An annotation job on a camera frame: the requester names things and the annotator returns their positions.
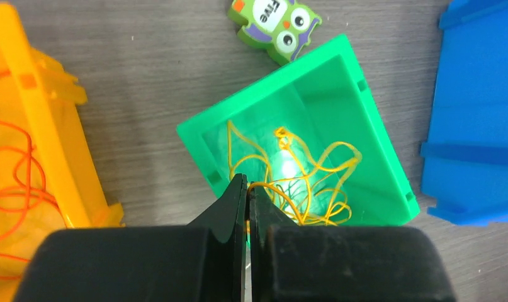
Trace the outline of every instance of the orange string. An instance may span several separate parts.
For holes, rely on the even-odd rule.
[[[9,76],[11,73],[10,71],[4,71],[0,72],[0,79],[6,76]],[[25,218],[27,216],[27,213],[29,210],[37,207],[40,203],[45,202],[48,204],[51,204],[60,214],[59,206],[57,205],[57,202],[51,194],[47,192],[46,189],[46,175],[44,173],[44,170],[42,169],[42,166],[39,164],[36,158],[33,156],[33,151],[35,151],[35,147],[33,146],[33,142],[31,140],[31,135],[25,131],[24,129],[12,125],[10,123],[6,123],[4,121],[0,121],[0,126],[13,129],[15,131],[20,132],[23,134],[26,138],[26,150],[22,150],[15,147],[10,146],[3,146],[0,147],[0,153],[1,152],[12,152],[22,155],[22,158],[17,162],[13,169],[13,180],[16,183],[16,186],[10,186],[5,187],[3,189],[0,189],[0,200],[6,199],[6,198],[23,198],[24,199],[24,205],[21,208],[5,208],[0,205],[0,211],[3,213],[20,213],[20,217],[18,218],[17,222],[5,233],[0,235],[0,241],[8,238],[10,235],[12,235],[14,232],[18,230],[18,228],[22,225],[22,223],[25,221]],[[26,166],[26,179],[22,181],[18,177],[18,171],[21,170],[22,166]],[[32,187],[31,183],[31,168],[35,165],[37,168],[37,171],[40,175],[40,188]],[[11,259],[14,261],[20,261],[20,262],[29,262],[29,259],[25,259],[22,257],[17,257],[14,255],[9,254],[1,254],[0,257]],[[17,280],[21,276],[0,276],[0,280]]]

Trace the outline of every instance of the owl eye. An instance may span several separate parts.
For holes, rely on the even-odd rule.
[[[276,46],[279,50],[283,53],[290,53],[296,49],[296,45],[298,44],[298,41],[296,40],[296,37],[287,30],[282,31],[279,33],[277,39],[276,39]]]
[[[291,13],[291,23],[297,30],[306,30],[311,23],[311,17],[305,9],[296,8]]]

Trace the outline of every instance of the plastic container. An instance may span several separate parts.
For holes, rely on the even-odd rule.
[[[20,227],[0,240],[0,254],[30,259],[59,228],[120,225],[122,207],[107,205],[77,115],[76,104],[87,98],[76,81],[56,60],[30,47],[15,9],[0,4],[0,190],[13,187],[0,195],[5,209],[0,210],[0,235],[26,212]],[[28,191],[33,199],[26,198]],[[46,202],[52,198],[59,209]],[[0,257],[5,277],[0,301],[11,300],[25,265]]]
[[[273,135],[280,126],[301,137],[315,158],[335,141],[358,148],[363,161],[344,185],[353,211],[349,225],[402,225],[419,212],[344,35],[178,126],[179,136],[217,196],[229,183],[228,120],[260,144],[273,162],[281,160]],[[252,153],[244,145],[233,151],[235,159]],[[338,165],[348,157],[348,150],[338,148],[329,160]],[[261,181],[263,171],[262,164],[252,161],[237,172],[245,173],[249,181]]]
[[[457,225],[508,222],[508,0],[454,1],[441,58],[422,192]]]

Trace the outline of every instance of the purple wing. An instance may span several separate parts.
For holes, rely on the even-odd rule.
[[[293,52],[293,55],[291,56],[291,61],[294,61],[296,59],[296,56],[298,55],[304,44],[306,44],[309,41],[309,35],[311,35],[311,31],[313,31],[315,26],[319,23],[320,19],[318,18],[313,19],[313,22],[311,22],[311,25],[309,26],[307,31],[298,35],[298,46],[295,52]]]
[[[250,27],[245,28],[244,31],[259,42],[270,43],[272,41],[272,37],[262,32],[254,23],[251,23]]]

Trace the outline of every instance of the yellow string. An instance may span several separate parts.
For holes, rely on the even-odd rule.
[[[334,142],[330,144],[324,152],[322,152],[322,155],[319,157],[318,160],[315,160],[313,156],[311,155],[311,152],[309,148],[307,147],[306,143],[297,135],[294,133],[288,131],[287,129],[280,127],[274,131],[274,135],[276,139],[278,140],[278,147],[281,150],[287,151],[293,160],[295,161],[295,164],[298,166],[300,172],[302,173],[302,176],[292,177],[292,178],[286,178],[286,179],[278,179],[278,180],[272,180],[272,167],[269,162],[269,158],[267,153],[261,148],[258,144],[253,142],[252,140],[246,138],[241,134],[238,129],[233,125],[231,121],[227,122],[227,133],[228,133],[228,166],[230,168],[230,179],[233,178],[235,175],[235,170],[245,161],[249,159],[257,159],[263,162],[266,166],[265,170],[265,176],[263,182],[253,182],[249,188],[248,191],[252,191],[255,187],[263,187],[265,191],[269,194],[269,197],[273,200],[275,203],[278,202],[278,207],[281,211],[289,215],[292,219],[294,219],[299,225],[339,225],[341,223],[344,223],[348,221],[352,217],[352,209],[348,205],[348,198],[346,196],[346,193],[341,189],[344,182],[350,177],[350,175],[354,172],[357,165],[361,162],[361,159],[363,158],[359,150],[356,149],[353,145],[346,143],[346,142]],[[232,141],[231,141],[231,134],[234,133],[237,135],[242,141],[245,143],[251,145],[254,147],[261,155],[258,154],[250,154],[246,155],[245,157],[241,158],[235,165],[232,164]],[[305,156],[307,160],[314,166],[313,170],[309,173],[306,173],[306,170],[294,151],[292,150],[291,146],[293,145],[293,142],[296,142],[299,144],[299,146],[302,148],[302,150],[305,153]],[[354,156],[350,158],[349,160],[343,162],[341,165],[335,167],[335,168],[327,168],[322,166],[324,161],[328,159],[329,155],[340,146],[345,146],[348,149],[350,149]],[[314,176],[318,171],[327,172],[327,175],[320,178],[318,181],[313,183],[311,185],[309,178]],[[328,179],[330,176],[337,175],[338,172],[343,172],[343,175],[339,178],[337,184],[335,187],[329,187],[321,189],[320,191],[317,191],[316,193],[312,194],[312,190],[314,190],[320,183]],[[285,194],[283,187],[278,184],[278,182],[291,182],[291,181],[304,181],[306,185],[307,195],[302,200],[302,202],[298,203],[297,205],[293,202],[293,200]],[[312,203],[312,196],[319,196],[324,193],[331,192],[330,202],[328,204],[326,214],[324,216],[315,215],[312,213],[309,213]],[[336,201],[337,196],[341,195],[343,197],[343,201]],[[302,207],[302,204],[306,202],[305,209],[303,213],[300,212],[300,208]],[[290,208],[292,209],[292,212],[285,211],[285,204],[289,204]],[[347,218],[341,219],[339,221],[332,221],[330,218],[333,216],[336,216],[340,213],[342,213],[344,210],[348,211]]]

